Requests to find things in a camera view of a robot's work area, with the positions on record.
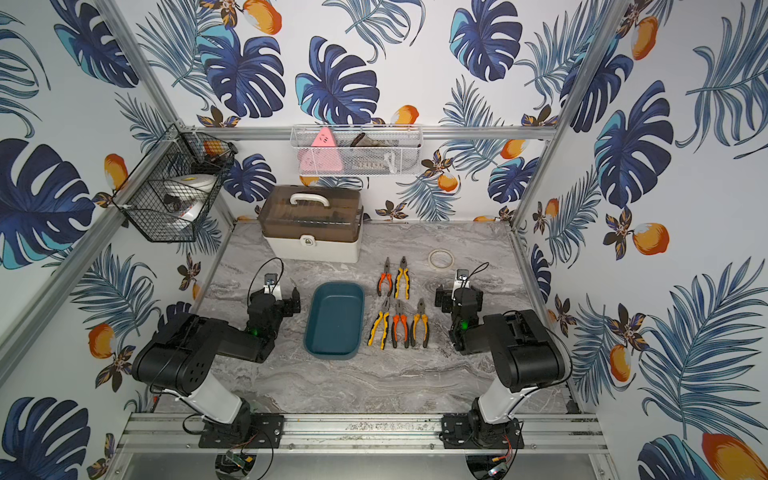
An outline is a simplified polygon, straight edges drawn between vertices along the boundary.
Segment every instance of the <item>wire basket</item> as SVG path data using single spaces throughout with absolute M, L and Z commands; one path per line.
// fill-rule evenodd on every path
M 150 242 L 194 242 L 237 149 L 209 134 L 180 133 L 174 126 L 150 152 L 161 142 L 167 148 L 157 165 L 136 193 L 117 207 Z
M 314 147 L 329 127 L 335 147 Z M 302 177 L 376 177 L 419 172 L 421 125 L 293 125 L 291 147 Z

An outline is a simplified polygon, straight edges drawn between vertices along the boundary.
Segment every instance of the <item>marble countertop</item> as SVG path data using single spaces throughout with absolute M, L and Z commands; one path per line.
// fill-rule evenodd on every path
M 358 263 L 286 260 L 280 282 L 283 295 L 288 296 L 296 284 L 301 293 L 302 312 L 283 320 L 275 349 L 266 362 L 257 364 L 218 356 L 210 371 L 260 411 L 466 412 L 472 400 L 484 393 L 495 377 L 493 361 L 489 353 L 463 356 L 453 349 L 448 337 L 451 318 L 434 307 L 435 288 L 441 284 L 449 286 L 455 269 L 472 271 L 489 261 L 487 270 L 472 277 L 472 284 L 484 291 L 481 316 L 531 308 L 508 231 L 505 223 L 371 223 L 363 228 Z M 450 270 L 429 266 L 427 255 L 435 248 L 453 253 L 456 262 Z M 376 294 L 376 284 L 386 257 L 395 280 L 403 255 L 411 277 L 410 300 L 404 300 L 406 313 L 412 320 L 419 298 L 424 298 L 429 316 L 429 347 L 404 349 L 400 344 L 393 349 L 388 341 L 382 351 L 375 343 L 367 345 L 367 333 L 383 300 Z M 243 328 L 247 321 L 248 285 L 258 267 L 272 256 L 260 225 L 239 223 L 198 314 L 225 319 Z M 320 284 L 338 280 L 356 282 L 365 290 L 365 338 L 357 355 L 349 360 L 317 359 L 303 345 L 310 302 Z M 567 397 L 564 388 L 544 389 L 534 394 L 520 411 L 566 413 Z M 164 396 L 156 411 L 187 411 L 187 407 Z

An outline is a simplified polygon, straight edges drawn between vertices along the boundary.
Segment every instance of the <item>needle-nose pliers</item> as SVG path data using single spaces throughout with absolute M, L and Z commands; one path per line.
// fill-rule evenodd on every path
M 384 280 L 387 280 L 389 282 L 389 293 L 387 293 L 387 296 L 392 295 L 392 274 L 389 272 L 389 257 L 386 257 L 386 262 L 384 262 L 384 273 L 382 273 L 382 277 L 379 279 L 379 285 L 376 287 L 376 292 L 379 293 L 379 296 L 382 295 L 382 283 L 384 283 Z
M 379 328 L 379 324 L 384 320 L 384 333 L 382 333 L 382 350 L 384 350 L 385 340 L 386 340 L 386 331 L 387 327 L 389 326 L 389 323 L 387 319 L 389 318 L 389 297 L 387 296 L 384 299 L 384 304 L 382 304 L 382 309 L 379 311 L 379 318 L 376 319 L 376 321 L 373 323 L 373 326 L 371 327 L 371 338 L 368 339 L 368 346 L 373 345 L 373 336 L 376 334 L 376 329 Z

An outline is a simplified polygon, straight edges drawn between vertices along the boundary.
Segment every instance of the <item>white box base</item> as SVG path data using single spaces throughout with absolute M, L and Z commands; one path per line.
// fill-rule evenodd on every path
M 272 247 L 275 257 L 280 257 L 284 260 L 357 263 L 357 260 L 360 258 L 360 246 L 362 245 L 362 223 L 360 224 L 357 241 L 354 243 L 326 242 L 314 240 L 311 236 L 302 236 L 301 238 L 264 236 L 264 238 Z

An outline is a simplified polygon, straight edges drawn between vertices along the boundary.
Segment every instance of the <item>wall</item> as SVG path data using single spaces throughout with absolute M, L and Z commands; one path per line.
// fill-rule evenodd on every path
M 766 478 L 768 9 L 632 5 L 517 225 L 620 477 Z
M 139 0 L 123 13 L 185 124 L 493 126 L 556 122 L 560 91 L 570 88 L 567 74 L 605 5 Z M 238 168 L 264 194 L 230 189 L 236 216 L 255 215 L 272 176 L 277 183 L 299 182 L 296 155 L 286 144 L 243 142 L 241 160 L 256 154 L 264 160 Z M 426 163 L 437 150 L 442 155 L 429 177 L 304 182 L 362 188 L 374 219 L 507 220 L 543 148 L 538 141 L 522 144 L 428 142 Z
M 83 28 L 96 14 L 0 6 L 0 338 L 50 277 L 49 257 L 102 213 L 91 199 L 141 159 L 147 143 L 131 135 L 154 133 L 130 130 L 128 117 L 154 124 L 155 113 L 115 42 L 93 43 L 110 34 L 104 23 Z
M 163 130 L 98 13 L 57 2 L 0 7 L 0 331 Z M 119 229 L 0 390 L 0 478 L 106 472 L 128 415 L 151 401 L 131 357 L 214 272 L 229 226 L 212 213 L 204 227 L 195 244 Z M 197 272 L 186 284 L 185 270 Z

